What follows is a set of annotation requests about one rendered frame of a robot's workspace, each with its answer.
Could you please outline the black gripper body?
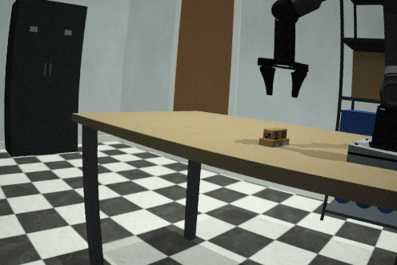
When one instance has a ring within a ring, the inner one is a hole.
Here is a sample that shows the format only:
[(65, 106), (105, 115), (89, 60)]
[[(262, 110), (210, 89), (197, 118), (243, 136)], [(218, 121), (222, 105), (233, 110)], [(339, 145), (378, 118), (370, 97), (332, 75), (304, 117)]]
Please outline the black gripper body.
[[(308, 72), (308, 66), (309, 66), (307, 64), (295, 62), (295, 45), (288, 43), (275, 43), (274, 59), (258, 58), (258, 66), (260, 65), (264, 66), (264, 64), (272, 65), (272, 67), (278, 67), (289, 70), (301, 69), (301, 70), (305, 70), (306, 72)], [(276, 66), (276, 65), (284, 65), (284, 66)]]

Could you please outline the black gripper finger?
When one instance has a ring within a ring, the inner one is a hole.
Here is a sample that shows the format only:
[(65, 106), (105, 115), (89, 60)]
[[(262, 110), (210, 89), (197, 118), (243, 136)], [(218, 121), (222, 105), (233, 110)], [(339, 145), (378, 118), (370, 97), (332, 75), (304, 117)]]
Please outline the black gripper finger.
[(272, 65), (264, 64), (264, 66), (261, 66), (259, 69), (265, 82), (267, 95), (272, 95), (275, 68), (273, 68)]
[(307, 76), (307, 72), (305, 70), (297, 69), (294, 72), (291, 72), (292, 77), (292, 98), (298, 98), (300, 87), (303, 83), (303, 80)]

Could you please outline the tan wooden digit cube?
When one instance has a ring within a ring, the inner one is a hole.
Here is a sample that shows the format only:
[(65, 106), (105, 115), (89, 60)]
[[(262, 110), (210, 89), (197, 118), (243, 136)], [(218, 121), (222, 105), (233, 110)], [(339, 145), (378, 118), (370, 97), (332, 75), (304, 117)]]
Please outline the tan wooden digit cube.
[(275, 129), (280, 130), (279, 139), (286, 139), (287, 138), (287, 129), (276, 127)]
[(274, 129), (274, 128), (263, 129), (263, 139), (279, 140), (279, 134), (280, 134), (279, 129)]

